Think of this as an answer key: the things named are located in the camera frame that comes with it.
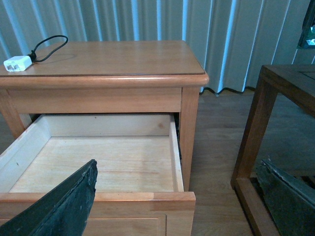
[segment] drawer side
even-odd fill
[[[45,119],[38,119],[0,155],[0,192],[8,192],[50,138]]]

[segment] table leg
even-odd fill
[[[198,87],[187,87],[182,90],[179,143],[182,154],[182,173],[185,191],[189,189],[199,90],[200,88]]]
[[[277,94],[278,90],[259,76],[231,180],[232,188],[237,178],[250,178]]]
[[[0,89],[0,112],[15,139],[18,138],[32,122],[29,114],[19,114],[17,112],[8,91],[5,89]]]

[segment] wooden nightstand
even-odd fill
[[[48,54],[54,47],[39,51],[38,57]],[[165,232],[167,235],[189,235],[195,197],[183,190],[188,191],[189,188],[199,89],[208,80],[208,75],[183,41],[69,42],[47,61],[34,64],[24,72],[9,73],[3,66],[0,67],[0,111],[14,137],[22,134],[23,139],[28,136],[28,130],[24,131],[31,123],[29,114],[95,114],[95,119],[103,120],[104,126],[96,128],[98,122],[94,123],[92,119],[94,124],[91,129],[96,130],[88,135],[93,135],[112,128],[110,125],[105,128],[108,123],[107,117],[102,117],[104,114],[111,114],[111,117],[118,115],[111,118],[111,122],[115,123],[126,117],[119,114],[138,113],[135,115],[139,116],[138,122],[128,124],[127,120],[121,124],[136,127],[140,123],[144,125],[144,128],[139,126],[140,130],[146,130],[145,127],[150,124],[159,135],[160,130],[164,130],[163,135],[170,137],[171,149],[177,146],[174,124],[172,118],[170,120],[164,115],[180,113],[179,143],[184,188],[180,187],[181,177],[178,179],[179,167],[173,174],[170,172],[174,192],[101,192],[95,197],[90,214],[94,219],[88,227],[95,229],[90,231],[92,235],[98,235],[103,230],[102,225],[110,224],[118,228],[141,228],[143,225],[145,229],[155,229],[152,235],[165,235]],[[152,119],[143,116],[143,113],[161,113],[162,121],[151,124]],[[81,122],[80,116],[75,119]],[[58,132],[63,133],[71,126],[71,121],[67,122],[69,125]],[[31,130],[37,130],[37,127],[32,125]],[[80,129],[74,127],[70,131],[77,133]],[[0,212],[1,219],[8,219],[22,211],[40,196],[38,193],[0,194],[0,204],[14,209],[9,214]]]

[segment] dark wooden table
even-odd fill
[[[315,65],[265,65],[260,71],[231,180],[254,233],[259,236],[279,236],[250,181],[278,92],[315,117]]]

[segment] wooden drawer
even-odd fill
[[[195,196],[183,189],[170,114],[41,116],[0,156],[0,224],[91,159],[84,235],[190,235]]]

